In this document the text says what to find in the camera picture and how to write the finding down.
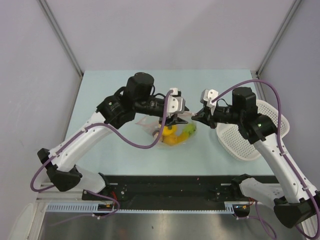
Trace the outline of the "green leek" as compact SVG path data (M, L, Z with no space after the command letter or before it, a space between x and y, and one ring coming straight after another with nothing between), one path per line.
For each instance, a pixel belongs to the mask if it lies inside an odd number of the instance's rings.
M189 123L184 127L183 133L187 134L188 136L192 136L196 130L197 126L194 123Z

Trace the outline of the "yellow bell pepper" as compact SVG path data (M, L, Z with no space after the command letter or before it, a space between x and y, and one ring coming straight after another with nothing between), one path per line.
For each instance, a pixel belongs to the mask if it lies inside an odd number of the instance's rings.
M178 130L178 127L177 127L176 125L165 126L164 129L163 129L163 131L162 131L162 135L161 135L161 136L162 136L162 142L163 142L163 140L164 140L164 137L169 136L169 135L171 135L171 134L173 134L173 133L176 134L177 130Z

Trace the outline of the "clear zip top bag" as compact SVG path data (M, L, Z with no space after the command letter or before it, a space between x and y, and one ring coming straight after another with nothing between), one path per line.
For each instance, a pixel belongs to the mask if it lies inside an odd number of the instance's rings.
M179 118L187 123L178 123L172 126L165 126L157 145L164 147L175 147L189 144L197 133L197 123L191 119L192 113L185 112L178 115ZM156 116L146 115L135 123L144 132L156 139L158 137L161 123Z

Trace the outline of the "yellow banana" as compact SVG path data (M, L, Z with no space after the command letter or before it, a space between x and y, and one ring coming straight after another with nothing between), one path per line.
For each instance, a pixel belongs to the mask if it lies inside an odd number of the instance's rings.
M180 135L172 133L168 136L165 136L163 138L163 142L169 146L175 146L185 142L189 137L190 134L188 132L182 132Z

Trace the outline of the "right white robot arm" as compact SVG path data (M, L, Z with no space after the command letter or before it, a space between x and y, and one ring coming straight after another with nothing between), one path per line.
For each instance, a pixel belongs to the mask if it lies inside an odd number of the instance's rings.
M320 192L302 174L292 157L285 151L278 128L272 119L258 112L256 95L249 87L232 90L232 104L219 106L218 92L205 89L200 97L203 108L192 120L212 129L218 124L237 125L247 140L266 160L282 191L243 174L232 180L231 196L242 201L252 198L272 209L277 219L287 228L293 228L320 211Z

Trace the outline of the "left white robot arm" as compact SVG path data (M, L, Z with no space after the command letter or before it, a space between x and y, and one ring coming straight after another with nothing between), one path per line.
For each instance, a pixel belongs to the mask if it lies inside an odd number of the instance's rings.
M41 169L46 170L52 187L60 192L78 187L105 200L110 196L111 188L103 176L77 166L77 162L87 151L111 133L138 149L154 147L160 141L159 135L151 144L139 145L119 132L124 124L135 119L136 114L158 117L160 134L165 127L187 123L179 117L188 111L181 91L171 88L164 98L158 98L154 94L154 81L153 76L148 73L135 73L125 86L106 97L96 107L95 112L75 134L52 149L42 148L38 151Z

